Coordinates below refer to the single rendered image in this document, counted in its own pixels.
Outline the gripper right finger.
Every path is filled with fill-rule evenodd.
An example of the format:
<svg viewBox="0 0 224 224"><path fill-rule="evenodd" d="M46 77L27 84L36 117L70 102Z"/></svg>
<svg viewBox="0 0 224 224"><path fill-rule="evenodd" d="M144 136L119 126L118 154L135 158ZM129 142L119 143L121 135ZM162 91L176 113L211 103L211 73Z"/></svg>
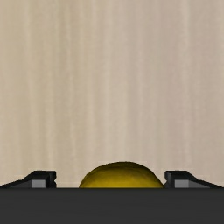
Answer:
<svg viewBox="0 0 224 224"><path fill-rule="evenodd" d="M197 179L189 171L166 171L164 178L165 188L220 188L219 185Z"/></svg>

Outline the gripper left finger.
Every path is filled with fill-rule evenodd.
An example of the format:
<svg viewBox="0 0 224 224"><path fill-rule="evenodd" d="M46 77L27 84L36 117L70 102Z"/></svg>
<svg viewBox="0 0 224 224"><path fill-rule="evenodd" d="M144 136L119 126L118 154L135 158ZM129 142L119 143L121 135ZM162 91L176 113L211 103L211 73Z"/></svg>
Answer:
<svg viewBox="0 0 224 224"><path fill-rule="evenodd" d="M56 171L32 171L26 177L0 185L0 188L56 188Z"/></svg>

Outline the yellow lemon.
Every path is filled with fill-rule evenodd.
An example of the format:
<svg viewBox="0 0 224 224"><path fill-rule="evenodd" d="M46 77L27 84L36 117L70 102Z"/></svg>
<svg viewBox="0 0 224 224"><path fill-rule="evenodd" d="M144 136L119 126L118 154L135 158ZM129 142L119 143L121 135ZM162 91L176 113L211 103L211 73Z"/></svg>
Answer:
<svg viewBox="0 0 224 224"><path fill-rule="evenodd" d="M149 168L134 162L104 164L90 171L79 188L163 188Z"/></svg>

